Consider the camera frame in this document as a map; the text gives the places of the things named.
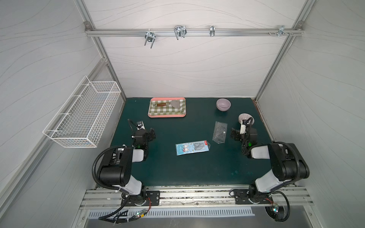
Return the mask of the blue ruler set package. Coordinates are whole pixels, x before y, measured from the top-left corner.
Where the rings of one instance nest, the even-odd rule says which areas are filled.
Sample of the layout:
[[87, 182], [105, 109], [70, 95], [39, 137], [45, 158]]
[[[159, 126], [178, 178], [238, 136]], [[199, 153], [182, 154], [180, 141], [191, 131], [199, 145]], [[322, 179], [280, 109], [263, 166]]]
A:
[[210, 150], [210, 144], [206, 140], [197, 142], [185, 142], [176, 144], [175, 146], [177, 156], [208, 152]]

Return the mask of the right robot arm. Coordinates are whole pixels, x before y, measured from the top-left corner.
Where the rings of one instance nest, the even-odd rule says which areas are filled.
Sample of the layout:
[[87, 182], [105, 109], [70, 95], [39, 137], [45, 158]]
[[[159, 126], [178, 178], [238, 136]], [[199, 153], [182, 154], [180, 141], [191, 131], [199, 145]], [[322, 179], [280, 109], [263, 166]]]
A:
[[242, 127], [231, 129], [231, 138], [241, 142], [241, 152], [249, 159], [269, 160], [271, 169], [249, 186], [247, 198], [258, 204], [269, 194], [299, 180], [307, 179], [310, 170], [293, 143], [271, 142], [257, 144], [257, 131]]

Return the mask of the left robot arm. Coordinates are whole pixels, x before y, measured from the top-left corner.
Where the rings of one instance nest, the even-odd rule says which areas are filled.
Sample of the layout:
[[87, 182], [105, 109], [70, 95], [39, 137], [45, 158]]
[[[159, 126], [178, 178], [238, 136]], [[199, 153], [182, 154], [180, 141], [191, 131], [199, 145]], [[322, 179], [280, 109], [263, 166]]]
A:
[[153, 128], [149, 131], [141, 128], [132, 138], [132, 146], [111, 146], [103, 150], [93, 162], [92, 177], [102, 188], [121, 192], [133, 200], [145, 201], [145, 186], [132, 176], [132, 164], [148, 158], [148, 144], [156, 138], [156, 133]]

